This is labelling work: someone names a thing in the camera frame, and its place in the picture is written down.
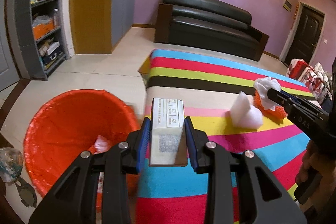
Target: shelf board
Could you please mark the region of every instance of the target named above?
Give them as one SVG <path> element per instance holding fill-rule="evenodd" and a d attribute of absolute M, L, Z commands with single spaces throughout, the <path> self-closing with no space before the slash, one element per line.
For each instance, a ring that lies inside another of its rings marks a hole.
<path fill-rule="evenodd" d="M 46 39 L 49 35 L 53 34 L 54 32 L 60 30 L 61 27 L 58 26 L 55 29 L 52 29 L 50 32 L 46 33 L 44 36 L 40 37 L 39 39 L 35 40 L 36 43 L 41 42 L 42 40 Z"/>
<path fill-rule="evenodd" d="M 65 58 L 65 53 L 60 55 L 58 59 L 45 71 L 45 74 L 48 75 L 56 66 L 58 66 Z"/>
<path fill-rule="evenodd" d="M 40 1 L 37 1 L 31 4 L 31 7 L 34 8 L 34 7 L 37 7 L 37 6 L 52 2 L 52 1 L 55 1 L 55 0 L 40 0 Z"/>

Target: yellow stripe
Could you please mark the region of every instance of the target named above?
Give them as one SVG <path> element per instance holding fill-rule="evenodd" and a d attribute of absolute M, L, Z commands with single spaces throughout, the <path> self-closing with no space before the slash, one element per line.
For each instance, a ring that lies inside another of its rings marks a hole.
<path fill-rule="evenodd" d="M 155 67 L 152 68 L 149 73 L 149 78 L 153 76 L 166 76 L 166 77 L 177 77 L 177 78 L 187 78 L 187 79 L 198 79 L 198 80 L 206 80 L 212 82 L 219 82 L 231 85 L 242 85 L 253 87 L 254 81 L 232 77 L 227 75 L 218 75 L 215 73 L 207 73 L 202 71 L 193 71 L 193 70 L 183 70 L 183 69 L 171 69 L 171 68 L 161 68 Z M 284 91 L 295 94 L 295 95 L 303 95 L 313 97 L 310 92 L 295 90 L 290 88 L 282 88 Z"/>
<path fill-rule="evenodd" d="M 260 132 L 276 128 L 282 128 L 290 126 L 293 123 L 287 118 L 283 119 L 282 124 L 277 124 L 271 119 L 263 116 L 264 124 L 258 129 L 246 129 L 246 128 L 235 128 L 232 125 L 231 117 L 195 117 L 192 116 L 191 120 L 193 122 L 194 128 L 198 130 L 205 131 L 208 136 L 213 135 L 234 135 L 234 134 L 244 134 L 251 132 Z"/>
<path fill-rule="evenodd" d="M 294 200 L 295 200 L 294 191 L 296 190 L 296 188 L 297 188 L 297 184 L 295 183 L 290 189 L 287 190 L 287 192 L 290 194 L 290 196 Z"/>

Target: human hand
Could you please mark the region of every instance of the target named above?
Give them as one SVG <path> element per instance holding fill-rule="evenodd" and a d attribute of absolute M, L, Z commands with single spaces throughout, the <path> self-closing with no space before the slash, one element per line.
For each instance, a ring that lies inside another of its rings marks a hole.
<path fill-rule="evenodd" d="M 322 175 L 320 185 L 310 197 L 315 209 L 320 212 L 336 188 L 336 160 L 331 160 L 326 155 L 318 153 L 318 148 L 312 140 L 309 141 L 306 149 L 295 182 L 299 184 L 306 181 L 308 179 L 307 170 L 310 167 Z"/>

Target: black leather sofa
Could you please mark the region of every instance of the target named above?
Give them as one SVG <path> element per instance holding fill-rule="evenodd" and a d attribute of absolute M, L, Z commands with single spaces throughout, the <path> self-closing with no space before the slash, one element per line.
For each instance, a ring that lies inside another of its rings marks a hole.
<path fill-rule="evenodd" d="M 219 0 L 163 0 L 155 42 L 204 48 L 258 61 L 268 35 L 248 11 Z"/>

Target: plastic bottle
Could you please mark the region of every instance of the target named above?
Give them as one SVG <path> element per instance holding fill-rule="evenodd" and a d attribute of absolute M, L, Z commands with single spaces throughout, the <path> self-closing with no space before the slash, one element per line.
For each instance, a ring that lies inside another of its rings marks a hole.
<path fill-rule="evenodd" d="M 54 27 L 58 27 L 59 26 L 59 13 L 58 13 L 58 9 L 54 10 Z"/>

